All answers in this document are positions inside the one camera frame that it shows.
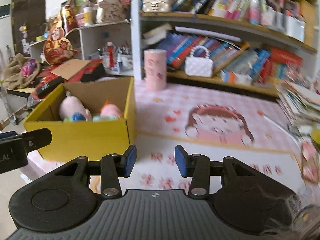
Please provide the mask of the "teal round case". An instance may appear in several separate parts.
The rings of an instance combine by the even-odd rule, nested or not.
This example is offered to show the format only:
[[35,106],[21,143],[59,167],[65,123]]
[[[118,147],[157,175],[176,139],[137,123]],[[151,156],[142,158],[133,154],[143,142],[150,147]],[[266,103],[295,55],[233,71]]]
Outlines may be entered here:
[[100,122],[100,121],[113,121],[113,120],[118,120],[118,119],[121,119],[121,117],[118,115],[107,115],[107,116],[96,115],[92,118],[92,121],[93,122]]

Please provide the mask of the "small pink plush chick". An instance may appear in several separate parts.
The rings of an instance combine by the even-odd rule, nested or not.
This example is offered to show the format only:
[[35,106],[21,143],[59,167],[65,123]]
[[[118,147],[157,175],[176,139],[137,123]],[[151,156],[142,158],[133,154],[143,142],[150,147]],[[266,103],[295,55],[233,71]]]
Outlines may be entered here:
[[112,102],[106,100],[100,110],[100,116],[103,117],[116,117],[116,118],[123,118],[122,111],[120,108],[113,104]]

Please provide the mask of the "green caterpillar toy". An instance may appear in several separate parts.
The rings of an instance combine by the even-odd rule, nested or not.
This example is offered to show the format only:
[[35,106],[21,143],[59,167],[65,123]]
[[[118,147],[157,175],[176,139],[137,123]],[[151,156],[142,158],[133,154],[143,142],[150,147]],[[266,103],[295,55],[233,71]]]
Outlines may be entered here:
[[87,121],[86,117],[81,113],[74,113],[71,117],[64,118],[64,122]]

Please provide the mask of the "large pink plush toy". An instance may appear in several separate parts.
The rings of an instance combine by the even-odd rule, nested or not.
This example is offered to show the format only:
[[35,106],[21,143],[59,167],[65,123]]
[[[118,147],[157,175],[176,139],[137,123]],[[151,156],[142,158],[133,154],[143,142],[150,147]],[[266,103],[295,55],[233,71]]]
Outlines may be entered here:
[[85,108],[82,102],[76,97],[72,96],[69,91],[66,92],[66,97],[60,103],[59,116],[62,120],[71,117],[74,113],[83,114],[87,121],[92,120],[92,115],[89,109]]

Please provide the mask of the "yellow cardboard box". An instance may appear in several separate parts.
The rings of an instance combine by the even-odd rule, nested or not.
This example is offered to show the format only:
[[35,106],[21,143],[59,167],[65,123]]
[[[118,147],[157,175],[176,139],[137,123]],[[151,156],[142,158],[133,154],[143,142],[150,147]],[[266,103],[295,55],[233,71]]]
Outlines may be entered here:
[[[112,121],[64,122],[59,108],[66,94],[77,97],[92,115],[97,115],[106,101],[115,104],[123,117]],[[122,154],[135,139],[135,84],[132,77],[99,82],[64,83],[56,87],[25,119],[26,131],[48,128],[49,146],[39,150],[45,160],[68,162],[78,156],[90,161],[111,153]]]

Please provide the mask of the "brown plush blanket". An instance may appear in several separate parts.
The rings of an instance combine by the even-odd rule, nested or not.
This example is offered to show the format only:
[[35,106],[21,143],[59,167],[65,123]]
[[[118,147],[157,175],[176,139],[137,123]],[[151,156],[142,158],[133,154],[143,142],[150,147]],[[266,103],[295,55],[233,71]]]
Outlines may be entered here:
[[23,89],[37,77],[41,65],[30,57],[16,54],[1,73],[1,84],[6,89]]

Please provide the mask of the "pink printed table mat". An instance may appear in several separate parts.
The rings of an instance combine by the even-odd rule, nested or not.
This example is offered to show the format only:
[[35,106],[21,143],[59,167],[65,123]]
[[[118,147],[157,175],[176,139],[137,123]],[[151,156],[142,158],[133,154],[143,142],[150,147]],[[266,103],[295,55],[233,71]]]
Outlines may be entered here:
[[[175,146],[182,145],[211,160],[231,155],[298,194],[319,200],[319,183],[301,174],[300,148],[270,122],[286,122],[276,103],[184,85],[152,92],[143,81],[134,84],[137,162],[131,176],[120,181],[122,189],[187,190],[191,180],[180,176],[174,156]],[[62,163],[42,157],[38,165],[48,172]]]

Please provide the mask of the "brown flat cardboard sheet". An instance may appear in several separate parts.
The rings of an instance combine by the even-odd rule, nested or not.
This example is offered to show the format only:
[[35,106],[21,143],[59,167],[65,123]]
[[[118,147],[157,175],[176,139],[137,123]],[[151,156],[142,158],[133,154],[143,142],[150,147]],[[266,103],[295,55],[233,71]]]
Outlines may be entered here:
[[89,60],[70,59],[54,68],[51,73],[65,80],[71,79],[90,63]]

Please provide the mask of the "orange white blue carton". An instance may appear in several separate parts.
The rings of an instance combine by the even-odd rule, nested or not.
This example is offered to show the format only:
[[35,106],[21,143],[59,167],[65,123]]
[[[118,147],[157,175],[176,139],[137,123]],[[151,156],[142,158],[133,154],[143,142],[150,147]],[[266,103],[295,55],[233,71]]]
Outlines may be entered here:
[[253,79],[246,74],[239,74],[231,71],[222,70],[220,72],[220,78],[226,83],[236,83],[241,85],[251,85]]

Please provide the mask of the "white quilted pearl purse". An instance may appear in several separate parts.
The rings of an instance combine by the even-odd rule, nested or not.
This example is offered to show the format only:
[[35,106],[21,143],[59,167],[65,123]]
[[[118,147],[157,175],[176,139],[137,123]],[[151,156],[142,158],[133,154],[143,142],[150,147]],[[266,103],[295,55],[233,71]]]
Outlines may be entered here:
[[[194,54],[198,49],[203,49],[205,57],[195,57]],[[209,57],[209,50],[201,45],[196,45],[190,51],[185,59],[185,74],[187,76],[212,77],[214,63]]]

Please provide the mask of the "red cartoon paper decoration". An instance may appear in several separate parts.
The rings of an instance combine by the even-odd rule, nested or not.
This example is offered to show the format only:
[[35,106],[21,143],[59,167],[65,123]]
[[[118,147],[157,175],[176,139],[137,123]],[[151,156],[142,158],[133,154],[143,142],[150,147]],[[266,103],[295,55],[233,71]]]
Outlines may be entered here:
[[44,58],[49,65],[59,65],[79,53],[67,38],[77,28],[73,8],[70,5],[63,6],[43,46]]

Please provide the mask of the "pink cylindrical container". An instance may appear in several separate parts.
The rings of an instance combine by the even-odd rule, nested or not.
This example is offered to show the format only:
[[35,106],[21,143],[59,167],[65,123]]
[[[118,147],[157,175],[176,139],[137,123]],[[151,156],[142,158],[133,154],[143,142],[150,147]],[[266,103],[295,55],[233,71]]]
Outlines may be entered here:
[[165,89],[167,86],[167,52],[163,49],[145,50],[144,70],[148,90]]

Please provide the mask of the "pile of papers and booklets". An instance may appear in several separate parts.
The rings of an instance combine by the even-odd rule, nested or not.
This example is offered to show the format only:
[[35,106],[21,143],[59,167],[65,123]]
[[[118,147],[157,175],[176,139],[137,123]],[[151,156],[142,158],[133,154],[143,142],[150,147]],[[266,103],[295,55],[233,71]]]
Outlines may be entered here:
[[319,94],[296,83],[284,81],[276,86],[278,104],[287,117],[291,132],[310,135],[319,130]]

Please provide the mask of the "wooden bookshelf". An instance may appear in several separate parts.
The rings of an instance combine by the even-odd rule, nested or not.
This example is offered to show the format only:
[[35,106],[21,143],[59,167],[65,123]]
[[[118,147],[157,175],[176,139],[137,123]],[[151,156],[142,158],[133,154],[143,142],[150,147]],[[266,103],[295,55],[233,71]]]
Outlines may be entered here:
[[133,76],[136,80],[142,80],[145,76],[142,67],[142,32],[169,23],[172,26],[205,30],[217,38],[239,43],[243,48],[266,44],[289,50],[303,59],[302,73],[314,79],[319,69],[319,0],[299,1],[304,11],[305,43],[272,29],[228,18],[182,12],[144,13],[140,10],[140,0],[131,0]]

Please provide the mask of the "cream quilted purse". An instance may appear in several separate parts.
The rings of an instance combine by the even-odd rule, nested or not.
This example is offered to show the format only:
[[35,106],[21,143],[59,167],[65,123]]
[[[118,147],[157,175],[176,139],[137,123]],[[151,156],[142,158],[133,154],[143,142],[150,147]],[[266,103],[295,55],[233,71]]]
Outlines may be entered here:
[[171,12],[171,0],[142,0],[143,12]]

